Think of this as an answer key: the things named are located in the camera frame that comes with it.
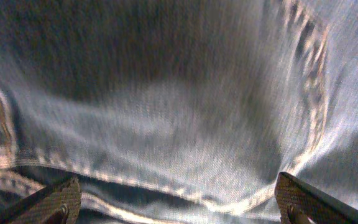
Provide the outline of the blue denim jeans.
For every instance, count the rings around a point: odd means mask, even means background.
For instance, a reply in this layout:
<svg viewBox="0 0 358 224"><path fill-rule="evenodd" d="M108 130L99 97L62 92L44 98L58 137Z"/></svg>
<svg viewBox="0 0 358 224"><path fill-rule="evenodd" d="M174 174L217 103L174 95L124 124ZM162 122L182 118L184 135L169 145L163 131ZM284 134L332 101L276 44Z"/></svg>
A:
<svg viewBox="0 0 358 224"><path fill-rule="evenodd" d="M0 1L0 210L278 223L282 171L358 209L358 1Z"/></svg>

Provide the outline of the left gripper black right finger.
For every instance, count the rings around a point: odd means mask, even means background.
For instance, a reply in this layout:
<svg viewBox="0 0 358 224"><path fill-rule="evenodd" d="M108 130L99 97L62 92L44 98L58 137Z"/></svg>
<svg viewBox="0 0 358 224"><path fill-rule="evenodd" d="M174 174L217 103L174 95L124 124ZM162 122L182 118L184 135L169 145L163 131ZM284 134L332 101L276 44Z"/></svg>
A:
<svg viewBox="0 0 358 224"><path fill-rule="evenodd" d="M282 224L358 224L358 210L287 172L279 173L274 194Z"/></svg>

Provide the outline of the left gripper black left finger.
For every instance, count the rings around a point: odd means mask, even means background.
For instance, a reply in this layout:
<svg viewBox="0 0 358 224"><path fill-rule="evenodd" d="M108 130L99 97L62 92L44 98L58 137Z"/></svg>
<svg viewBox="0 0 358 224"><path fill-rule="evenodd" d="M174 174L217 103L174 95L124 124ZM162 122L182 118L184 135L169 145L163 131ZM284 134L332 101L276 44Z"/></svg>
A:
<svg viewBox="0 0 358 224"><path fill-rule="evenodd" d="M81 207L77 177L66 177L0 211L0 224L74 224Z"/></svg>

